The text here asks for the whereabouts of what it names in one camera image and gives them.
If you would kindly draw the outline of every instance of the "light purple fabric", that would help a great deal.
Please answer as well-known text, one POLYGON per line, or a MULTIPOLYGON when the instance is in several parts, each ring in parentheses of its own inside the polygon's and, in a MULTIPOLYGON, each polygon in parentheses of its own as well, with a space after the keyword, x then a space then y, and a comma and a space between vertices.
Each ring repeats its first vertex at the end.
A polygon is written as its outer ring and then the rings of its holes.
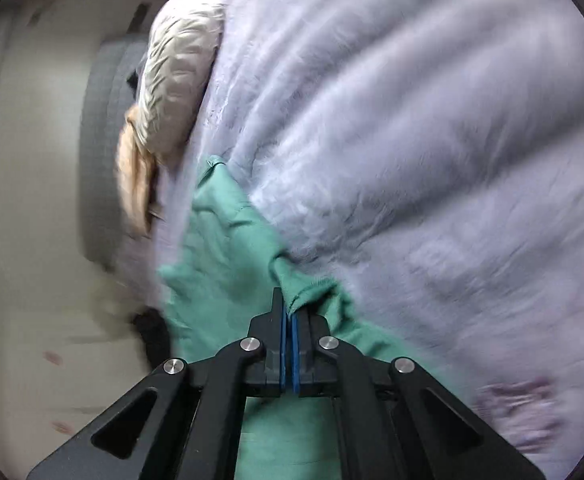
POLYGON ((162 175, 156 264, 179 256, 198 163, 223 156, 302 269, 342 280, 465 402, 547 378, 549 418, 502 431, 560 420, 522 449, 564 478, 584 453, 583 17, 570 0, 225 1, 162 175))

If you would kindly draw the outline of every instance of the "round metal bolt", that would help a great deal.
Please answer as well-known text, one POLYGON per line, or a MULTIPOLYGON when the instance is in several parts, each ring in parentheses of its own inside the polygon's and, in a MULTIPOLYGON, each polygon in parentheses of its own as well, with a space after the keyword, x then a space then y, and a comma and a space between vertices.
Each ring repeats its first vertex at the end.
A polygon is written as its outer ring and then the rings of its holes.
POLYGON ((401 374, 409 374, 414 371, 414 361, 407 357, 401 357, 394 361, 394 368, 401 374))
POLYGON ((163 371, 167 374, 178 374, 185 368, 185 363, 180 359, 168 359, 163 364, 163 371))
POLYGON ((241 341, 241 348, 246 352, 252 352, 261 346, 261 341, 255 337, 246 337, 241 341))
POLYGON ((339 345, 339 340, 331 335, 324 335, 319 339, 319 346, 324 350, 334 350, 339 345))

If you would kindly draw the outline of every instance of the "green garment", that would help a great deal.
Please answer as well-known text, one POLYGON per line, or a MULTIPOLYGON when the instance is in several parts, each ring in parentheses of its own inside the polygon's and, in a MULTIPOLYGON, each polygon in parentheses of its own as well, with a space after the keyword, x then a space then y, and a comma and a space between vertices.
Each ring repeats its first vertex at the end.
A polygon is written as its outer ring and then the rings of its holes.
MULTIPOLYGON (((363 353, 391 361, 410 355, 376 326, 357 319, 349 295, 331 278, 294 268, 274 229, 256 212, 218 157, 208 160, 192 201, 182 259, 161 275, 177 354, 188 362, 212 357, 247 334, 253 316, 268 312, 280 286, 288 314, 312 304, 332 335, 363 353)), ((328 399, 248 399, 236 478, 340 478, 338 444, 328 399)))

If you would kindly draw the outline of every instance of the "floor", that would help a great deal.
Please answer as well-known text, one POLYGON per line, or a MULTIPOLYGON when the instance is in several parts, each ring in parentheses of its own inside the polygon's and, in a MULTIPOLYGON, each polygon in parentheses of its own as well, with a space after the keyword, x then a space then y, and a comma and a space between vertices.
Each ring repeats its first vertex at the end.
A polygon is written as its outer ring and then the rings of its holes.
POLYGON ((0 467, 37 462, 146 374, 124 322, 99 319, 109 278, 80 254, 78 133, 101 41, 141 2, 45 0, 0 14, 0 467))

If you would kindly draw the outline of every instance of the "white pillow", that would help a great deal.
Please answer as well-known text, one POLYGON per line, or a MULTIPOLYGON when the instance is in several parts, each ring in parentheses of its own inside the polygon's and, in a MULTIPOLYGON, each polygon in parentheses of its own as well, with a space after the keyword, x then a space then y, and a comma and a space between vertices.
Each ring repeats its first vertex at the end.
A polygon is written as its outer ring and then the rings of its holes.
POLYGON ((219 0, 169 0, 152 23, 138 96, 141 145, 165 158, 197 118, 223 28, 219 0))

